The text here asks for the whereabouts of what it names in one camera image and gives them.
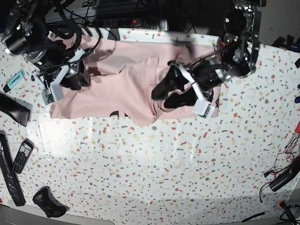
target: terrazzo table surface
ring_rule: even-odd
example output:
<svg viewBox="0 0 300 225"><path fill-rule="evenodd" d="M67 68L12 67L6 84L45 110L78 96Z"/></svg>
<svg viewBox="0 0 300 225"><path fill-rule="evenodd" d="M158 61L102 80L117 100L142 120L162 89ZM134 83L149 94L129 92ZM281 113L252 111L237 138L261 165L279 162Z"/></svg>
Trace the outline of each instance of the terrazzo table surface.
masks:
<svg viewBox="0 0 300 225"><path fill-rule="evenodd" d="M119 29L121 40L211 45L216 37ZM0 46L0 85L21 68L27 75L9 95L32 104L27 127L0 112L13 158L25 138L35 143L21 175L26 204L43 186L71 215L121 224L239 222L262 211L280 215L298 178L277 193L259 189L299 122L300 54L262 45L257 72L222 85L217 118L158 120L138 127L130 118L50 119L34 66ZM286 165L279 157L278 165ZM0 176L0 199L10 195Z"/></svg>

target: black remote control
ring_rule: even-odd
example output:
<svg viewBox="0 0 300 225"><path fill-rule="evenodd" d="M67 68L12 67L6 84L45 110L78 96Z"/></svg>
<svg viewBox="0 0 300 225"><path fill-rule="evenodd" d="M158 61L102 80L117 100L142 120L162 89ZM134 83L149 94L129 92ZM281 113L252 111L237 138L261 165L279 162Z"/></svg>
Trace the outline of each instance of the black remote control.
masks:
<svg viewBox="0 0 300 225"><path fill-rule="evenodd" d="M16 206L25 205L26 201L16 173L13 171L13 163L3 131L0 133L0 168L6 182L10 196Z"/></svg>
<svg viewBox="0 0 300 225"><path fill-rule="evenodd" d="M25 164L33 150L33 145L25 140L22 142L19 152L15 158L15 161L13 163L13 170L17 173L20 174L22 170L25 167Z"/></svg>

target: highlighter pen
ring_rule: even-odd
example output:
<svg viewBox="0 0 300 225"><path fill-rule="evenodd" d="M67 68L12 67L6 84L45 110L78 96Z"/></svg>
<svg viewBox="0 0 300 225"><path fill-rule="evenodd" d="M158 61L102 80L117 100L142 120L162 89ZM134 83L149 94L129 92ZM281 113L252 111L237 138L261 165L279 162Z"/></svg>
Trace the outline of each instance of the highlighter pen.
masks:
<svg viewBox="0 0 300 225"><path fill-rule="evenodd" d="M16 86L17 83L19 83L20 80L24 77L25 72L24 70L20 70L18 73L16 73L9 81L8 83L4 86L3 91L5 93L9 92Z"/></svg>

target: pink t-shirt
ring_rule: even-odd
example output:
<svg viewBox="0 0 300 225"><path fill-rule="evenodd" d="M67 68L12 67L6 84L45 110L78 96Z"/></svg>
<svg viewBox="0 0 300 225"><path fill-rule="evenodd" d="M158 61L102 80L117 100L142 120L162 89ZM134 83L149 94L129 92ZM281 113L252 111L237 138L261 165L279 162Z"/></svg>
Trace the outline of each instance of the pink t-shirt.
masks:
<svg viewBox="0 0 300 225"><path fill-rule="evenodd" d="M81 47L93 47L98 38L83 36ZM213 51L212 46L195 45L195 58ZM196 117L193 107L165 109L164 101L153 101L153 88L169 70L168 61L191 62L184 46L169 43L122 42L102 39L95 53L84 60L91 86L81 90L62 88L64 98L52 103L51 117L73 119L78 117L129 116L145 126L157 119ZM216 106L220 87L214 88L212 104Z"/></svg>

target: game controller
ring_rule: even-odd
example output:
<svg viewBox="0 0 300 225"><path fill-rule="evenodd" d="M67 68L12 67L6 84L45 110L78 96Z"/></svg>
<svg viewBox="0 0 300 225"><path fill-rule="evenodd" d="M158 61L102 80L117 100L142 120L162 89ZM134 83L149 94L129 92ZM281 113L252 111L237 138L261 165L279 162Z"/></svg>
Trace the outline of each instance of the game controller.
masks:
<svg viewBox="0 0 300 225"><path fill-rule="evenodd" d="M38 205L48 218L58 218L63 216L68 210L67 206L59 203L51 194L49 187L41 188L34 196L33 202Z"/></svg>

